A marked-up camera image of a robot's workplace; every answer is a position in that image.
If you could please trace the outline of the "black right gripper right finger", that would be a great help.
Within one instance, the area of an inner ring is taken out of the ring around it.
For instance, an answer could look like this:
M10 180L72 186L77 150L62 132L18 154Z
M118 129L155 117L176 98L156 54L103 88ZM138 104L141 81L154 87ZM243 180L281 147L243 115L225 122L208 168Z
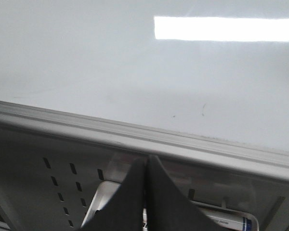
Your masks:
M153 155L147 161L147 224L150 231L226 230L180 192Z

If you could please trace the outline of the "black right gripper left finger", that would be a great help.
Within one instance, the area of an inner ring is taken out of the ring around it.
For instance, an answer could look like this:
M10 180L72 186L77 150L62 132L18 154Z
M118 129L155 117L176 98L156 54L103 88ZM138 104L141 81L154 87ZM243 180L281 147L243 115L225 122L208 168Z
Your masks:
M120 187L82 231L142 231L145 161L136 159Z

